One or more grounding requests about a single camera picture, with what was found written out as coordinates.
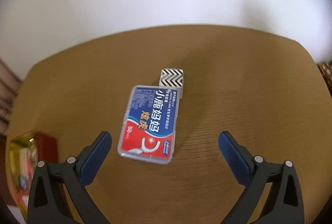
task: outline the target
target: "silver screw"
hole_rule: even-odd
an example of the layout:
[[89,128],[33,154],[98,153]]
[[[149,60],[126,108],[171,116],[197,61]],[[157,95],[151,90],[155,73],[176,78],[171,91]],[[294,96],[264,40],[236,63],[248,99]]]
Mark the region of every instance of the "silver screw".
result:
[[74,163],[76,161],[76,158],[75,157],[69,157],[68,159],[67,159],[67,162],[68,163]]
[[255,161],[258,162],[258,163],[263,162],[263,160],[264,160],[264,159],[263,159],[261,156],[256,156],[256,157],[255,157]]
[[292,167],[292,166],[293,166],[293,163],[292,163],[290,160],[286,160],[286,161],[285,161],[285,164],[286,164],[288,167]]
[[41,161],[38,162],[37,166],[38,167],[43,167],[44,164],[45,164],[45,162],[41,160]]

